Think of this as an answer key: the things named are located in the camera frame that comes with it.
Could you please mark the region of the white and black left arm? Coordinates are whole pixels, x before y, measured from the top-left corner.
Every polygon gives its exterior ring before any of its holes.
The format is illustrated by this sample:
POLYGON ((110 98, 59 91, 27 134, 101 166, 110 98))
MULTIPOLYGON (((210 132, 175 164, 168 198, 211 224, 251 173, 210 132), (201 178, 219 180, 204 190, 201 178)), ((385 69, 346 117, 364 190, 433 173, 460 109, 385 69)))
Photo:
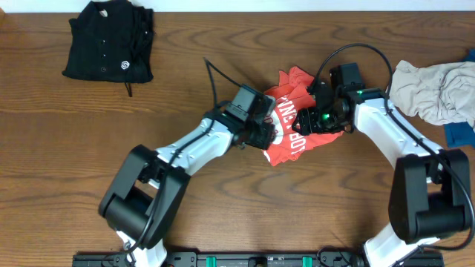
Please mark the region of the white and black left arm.
POLYGON ((265 118, 275 104, 274 97, 242 85, 232 101, 215 105, 176 142, 155 150, 144 145, 131 149, 98 209, 124 250, 105 256, 102 264, 161 266, 167 257, 163 238, 192 175, 233 146, 267 149, 274 126, 265 118))

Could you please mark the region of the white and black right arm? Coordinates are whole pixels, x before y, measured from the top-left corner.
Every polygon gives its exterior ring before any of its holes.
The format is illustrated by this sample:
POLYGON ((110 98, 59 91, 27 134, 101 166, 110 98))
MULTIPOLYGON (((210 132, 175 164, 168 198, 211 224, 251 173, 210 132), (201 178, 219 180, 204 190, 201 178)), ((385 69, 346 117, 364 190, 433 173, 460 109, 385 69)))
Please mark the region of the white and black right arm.
POLYGON ((467 231, 474 238, 469 161, 426 139, 380 88, 367 88, 355 63, 330 70, 330 84, 314 78, 307 93, 315 106, 298 111, 292 129, 302 136, 359 131, 393 166, 389 223, 361 252, 334 250, 336 266, 442 266, 438 242, 467 231))

